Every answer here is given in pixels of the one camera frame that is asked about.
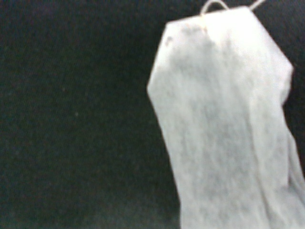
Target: tea bag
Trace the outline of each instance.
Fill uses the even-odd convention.
[[[166,24],[147,90],[182,229],[305,228],[305,181],[282,109],[292,71],[248,7]]]

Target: white tea bag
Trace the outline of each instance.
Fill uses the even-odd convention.
[[[248,7],[166,24],[147,90],[182,229],[305,229],[305,181],[282,110],[292,71]]]

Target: white paper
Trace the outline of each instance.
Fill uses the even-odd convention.
[[[148,94],[182,229],[305,229],[282,105],[293,67],[247,7],[166,24]]]

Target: tea bag string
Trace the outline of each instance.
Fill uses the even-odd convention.
[[[251,6],[249,6],[249,9],[254,11],[259,5],[261,5],[262,3],[264,3],[266,0],[257,0],[256,2],[254,2]],[[214,3],[218,3],[219,5],[221,5],[224,9],[228,10],[229,7],[222,1],[222,0],[208,0],[205,5],[203,6],[202,10],[201,10],[201,14],[205,14],[209,7],[214,4]]]

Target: dark fabric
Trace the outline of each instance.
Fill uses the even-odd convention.
[[[0,228],[178,228],[146,85],[165,23],[204,3],[0,0]],[[304,9],[267,0],[255,10],[295,67],[285,114],[303,169]]]

